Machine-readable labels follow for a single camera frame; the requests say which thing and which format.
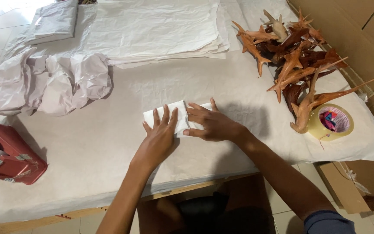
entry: shirt sleeve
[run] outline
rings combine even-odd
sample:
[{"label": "shirt sleeve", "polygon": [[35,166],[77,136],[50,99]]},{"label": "shirt sleeve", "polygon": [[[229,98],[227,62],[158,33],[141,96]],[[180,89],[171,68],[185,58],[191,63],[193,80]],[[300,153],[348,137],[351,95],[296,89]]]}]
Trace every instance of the shirt sleeve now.
[{"label": "shirt sleeve", "polygon": [[356,234],[355,223],[331,210],[320,210],[304,221],[306,234]]}]

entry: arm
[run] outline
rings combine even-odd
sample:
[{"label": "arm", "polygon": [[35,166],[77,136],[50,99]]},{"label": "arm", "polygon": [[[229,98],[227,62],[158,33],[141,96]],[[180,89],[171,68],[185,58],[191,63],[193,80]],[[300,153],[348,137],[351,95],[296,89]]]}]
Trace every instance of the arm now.
[{"label": "arm", "polygon": [[178,110],[175,108],[169,120],[168,106],[164,105],[164,115],[161,121],[157,109],[154,109],[152,129],[145,121],[143,122],[147,137],[135,153],[121,187],[96,234],[129,233],[139,198],[149,176],[175,149],[174,131],[177,115]]},{"label": "arm", "polygon": [[212,98],[210,101],[213,111],[189,103],[193,107],[187,108],[189,121],[202,124],[205,130],[190,129],[183,134],[207,141],[229,140],[235,143],[302,220],[318,210],[335,211],[333,205],[311,181],[259,141],[245,126],[222,114]]}]

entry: red tape dispenser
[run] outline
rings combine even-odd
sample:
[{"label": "red tape dispenser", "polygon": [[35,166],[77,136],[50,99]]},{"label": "red tape dispenser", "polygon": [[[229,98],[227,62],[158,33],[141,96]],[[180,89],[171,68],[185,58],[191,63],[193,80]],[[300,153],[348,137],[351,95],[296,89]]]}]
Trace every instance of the red tape dispenser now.
[{"label": "red tape dispenser", "polygon": [[33,184],[47,163],[25,143],[12,126],[0,124],[0,179]]}]

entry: packing tape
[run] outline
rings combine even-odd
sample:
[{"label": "packing tape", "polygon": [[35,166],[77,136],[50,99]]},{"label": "packing tape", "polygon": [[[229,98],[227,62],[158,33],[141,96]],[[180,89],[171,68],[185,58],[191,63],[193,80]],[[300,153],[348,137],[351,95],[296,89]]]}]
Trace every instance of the packing tape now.
[{"label": "packing tape", "polygon": [[[319,120],[319,115],[326,111],[332,111],[337,114],[334,121],[336,123],[336,131],[328,130]],[[321,141],[332,141],[340,137],[349,135],[355,125],[351,115],[342,107],[334,104],[322,104],[311,112],[308,120],[308,132]]]}]

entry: hand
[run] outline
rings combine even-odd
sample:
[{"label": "hand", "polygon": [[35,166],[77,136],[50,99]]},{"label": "hand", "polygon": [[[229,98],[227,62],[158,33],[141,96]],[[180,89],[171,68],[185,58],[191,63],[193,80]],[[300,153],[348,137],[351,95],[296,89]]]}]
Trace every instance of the hand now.
[{"label": "hand", "polygon": [[147,122],[143,126],[147,137],[141,143],[132,162],[141,163],[148,169],[154,170],[175,149],[174,132],[177,124],[178,109],[175,108],[169,118],[168,106],[164,105],[163,119],[160,121],[157,109],[154,109],[154,126],[151,129]]},{"label": "hand", "polygon": [[204,130],[189,129],[183,134],[192,137],[200,137],[206,141],[229,140],[236,143],[238,136],[246,130],[246,127],[229,119],[222,114],[216,106],[214,99],[210,99],[213,111],[195,103],[189,103],[193,108],[187,108],[188,120],[197,122],[205,127]]}]

